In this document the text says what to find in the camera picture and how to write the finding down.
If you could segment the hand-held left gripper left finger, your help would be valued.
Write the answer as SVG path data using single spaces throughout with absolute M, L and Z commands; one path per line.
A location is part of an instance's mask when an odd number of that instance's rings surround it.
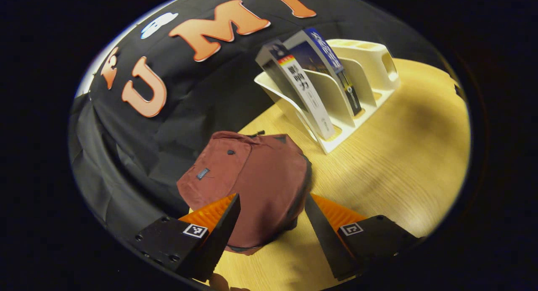
M 212 276 L 240 215 L 240 195 L 231 194 L 179 219 L 163 216 L 133 237 L 146 258 L 198 281 Z

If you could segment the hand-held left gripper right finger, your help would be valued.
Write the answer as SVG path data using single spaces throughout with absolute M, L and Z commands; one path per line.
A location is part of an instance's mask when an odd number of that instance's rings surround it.
M 367 218 L 319 195 L 309 194 L 304 210 L 339 281 L 386 264 L 421 241 L 384 215 Z

